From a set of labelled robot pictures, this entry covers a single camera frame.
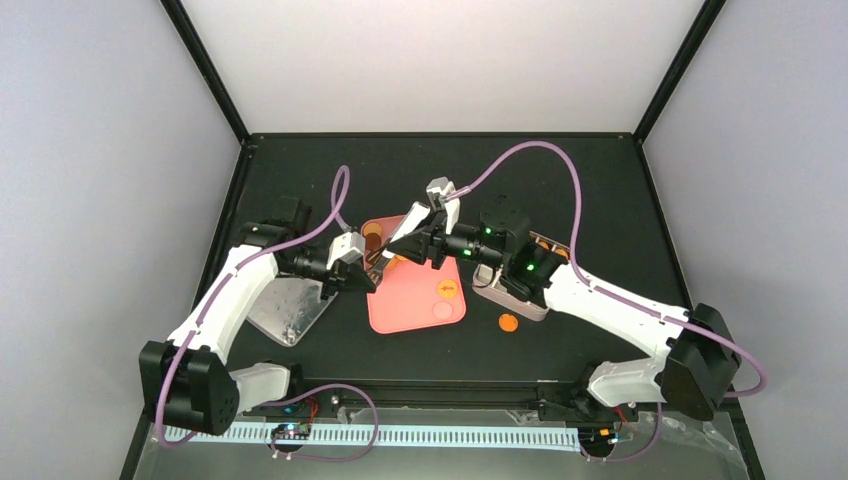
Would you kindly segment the metal serving tongs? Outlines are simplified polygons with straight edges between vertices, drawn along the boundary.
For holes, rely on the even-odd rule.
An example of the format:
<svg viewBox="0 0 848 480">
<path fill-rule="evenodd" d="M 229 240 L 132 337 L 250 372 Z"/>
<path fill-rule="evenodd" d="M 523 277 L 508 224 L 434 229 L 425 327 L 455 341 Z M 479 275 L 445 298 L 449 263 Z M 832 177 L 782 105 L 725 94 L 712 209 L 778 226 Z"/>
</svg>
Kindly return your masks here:
<svg viewBox="0 0 848 480">
<path fill-rule="evenodd" d="M 391 244 L 413 232 L 431 213 L 431 208 L 421 202 L 414 202 L 392 233 L 381 245 L 366 257 L 366 273 L 372 279 L 381 279 L 391 260 L 396 256 Z"/>
</svg>

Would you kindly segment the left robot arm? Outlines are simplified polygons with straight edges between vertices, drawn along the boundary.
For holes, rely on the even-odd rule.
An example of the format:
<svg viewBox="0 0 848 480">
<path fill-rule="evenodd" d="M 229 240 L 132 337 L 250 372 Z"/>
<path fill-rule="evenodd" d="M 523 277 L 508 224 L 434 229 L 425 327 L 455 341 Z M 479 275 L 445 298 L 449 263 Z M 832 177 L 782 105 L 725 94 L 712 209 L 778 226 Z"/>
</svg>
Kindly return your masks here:
<svg viewBox="0 0 848 480">
<path fill-rule="evenodd" d="M 288 202 L 281 219 L 245 224 L 224 267 L 189 317 L 165 341 L 149 341 L 139 354 L 145 411 L 158 434 L 166 427 L 221 435 L 236 416 L 284 399 L 290 367 L 259 362 L 231 371 L 233 342 L 261 293 L 277 278 L 304 280 L 328 300 L 341 292 L 376 290 L 362 258 L 366 240 L 345 230 L 325 247 L 308 231 L 311 209 Z"/>
</svg>

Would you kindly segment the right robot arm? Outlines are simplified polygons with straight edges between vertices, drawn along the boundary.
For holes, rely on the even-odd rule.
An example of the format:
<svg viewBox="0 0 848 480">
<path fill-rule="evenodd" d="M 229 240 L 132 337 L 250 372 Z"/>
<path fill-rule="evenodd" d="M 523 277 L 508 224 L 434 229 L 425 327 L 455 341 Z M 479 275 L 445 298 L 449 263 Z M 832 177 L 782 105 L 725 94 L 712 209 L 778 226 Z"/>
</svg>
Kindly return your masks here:
<svg viewBox="0 0 848 480">
<path fill-rule="evenodd" d="M 622 404 L 664 403 L 710 421 L 741 365 L 716 308 L 653 302 L 589 275 L 572 255 L 538 243 L 516 211 L 483 213 L 476 225 L 451 224 L 445 211 L 427 213 L 402 221 L 386 250 L 419 265 L 438 267 L 452 257 L 486 266 L 508 298 L 577 317 L 642 351 L 642 359 L 598 364 L 572 387 L 571 408 L 585 419 Z"/>
</svg>

